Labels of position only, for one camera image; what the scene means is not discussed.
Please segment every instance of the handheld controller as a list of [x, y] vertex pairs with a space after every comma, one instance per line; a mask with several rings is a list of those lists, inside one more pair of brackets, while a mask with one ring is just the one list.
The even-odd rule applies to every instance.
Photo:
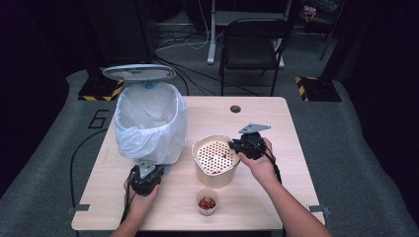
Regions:
[[146, 197], [151, 194], [156, 185], [160, 184], [164, 166], [144, 161], [139, 166], [135, 165], [130, 173], [132, 176], [129, 183], [132, 185], [132, 189], [137, 194]]
[[234, 149], [236, 154], [242, 152], [248, 158], [257, 160], [266, 151], [265, 141], [258, 131], [269, 128], [267, 125], [250, 123], [239, 131], [239, 133], [243, 133], [240, 139], [232, 139], [228, 142], [228, 145], [230, 149]]

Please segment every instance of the black chair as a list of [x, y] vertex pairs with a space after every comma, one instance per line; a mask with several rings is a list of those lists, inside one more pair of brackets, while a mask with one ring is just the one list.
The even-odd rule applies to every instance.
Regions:
[[[224, 87], [271, 87], [274, 95], [277, 83], [279, 59], [293, 30], [290, 21], [282, 19], [242, 19], [230, 23], [224, 31], [221, 60], [218, 74], [221, 76], [221, 96]], [[274, 48], [273, 40], [281, 39], [280, 45]], [[225, 83], [224, 70], [261, 70], [261, 76], [266, 70], [275, 70], [272, 84], [263, 85], [258, 80], [256, 84]]]
[[[319, 60], [323, 60], [324, 53], [332, 39], [337, 23], [342, 15], [342, 11], [344, 9], [346, 0], [342, 0], [341, 4], [335, 12], [325, 12], [318, 10], [316, 11], [316, 15], [312, 21], [305, 22], [305, 31], [307, 33], [318, 33], [318, 34], [326, 34], [325, 38], [325, 45], [323, 47], [323, 51], [321, 52]], [[303, 14], [303, 10], [301, 7], [300, 18], [305, 20], [305, 16]]]

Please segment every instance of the white plastic bag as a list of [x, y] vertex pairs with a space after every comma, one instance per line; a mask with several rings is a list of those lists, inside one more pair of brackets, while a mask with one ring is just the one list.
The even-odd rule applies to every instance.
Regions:
[[139, 84], [120, 94], [116, 136], [126, 158], [173, 164], [186, 143], [188, 106], [173, 85], [160, 82], [152, 89]]

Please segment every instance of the gray carpet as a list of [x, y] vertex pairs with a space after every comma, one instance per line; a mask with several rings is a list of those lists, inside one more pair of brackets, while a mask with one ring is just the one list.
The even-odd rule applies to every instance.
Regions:
[[[280, 71], [275, 96], [284, 97], [289, 103], [318, 198], [332, 212], [326, 216], [328, 228], [335, 236], [419, 236], [418, 227], [407, 212], [397, 187], [363, 139], [356, 112], [342, 84], [334, 81], [341, 103], [301, 99], [294, 77], [321, 74], [333, 43], [325, 59], [319, 61], [323, 46], [322, 37], [292, 35], [284, 54], [286, 67]], [[183, 69], [191, 80], [185, 79], [188, 90], [179, 76], [170, 82], [182, 95], [187, 95], [188, 91], [191, 96], [219, 95], [219, 48], [215, 64], [207, 65], [208, 48], [208, 45], [201, 49], [184, 45], [156, 51], [163, 59], [216, 79]], [[246, 75], [230, 73], [230, 78], [235, 76]], [[108, 127], [116, 107], [115, 101], [78, 101], [77, 93], [86, 79], [85, 71], [67, 78], [70, 93], [65, 107], [28, 165], [1, 198], [0, 236], [76, 235], [71, 228], [73, 216], [66, 213], [71, 206], [71, 159], [80, 144], [97, 133], [83, 143], [73, 157], [74, 195], [78, 202], [104, 139], [103, 129]], [[228, 95], [255, 96], [240, 89], [229, 90]], [[255, 89], [255, 92], [264, 96], [269, 89]], [[98, 110], [97, 117], [105, 122], [102, 127], [89, 128]], [[109, 234], [81, 232], [80, 236]], [[280, 236], [280, 232], [274, 231], [272, 235]]]

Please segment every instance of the trash can lid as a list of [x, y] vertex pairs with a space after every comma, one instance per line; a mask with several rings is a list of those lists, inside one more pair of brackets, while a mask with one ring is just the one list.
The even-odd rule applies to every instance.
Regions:
[[172, 68], [158, 64], [115, 66], [105, 69], [102, 73], [110, 79], [126, 82], [160, 81], [172, 79], [176, 76], [176, 72]]

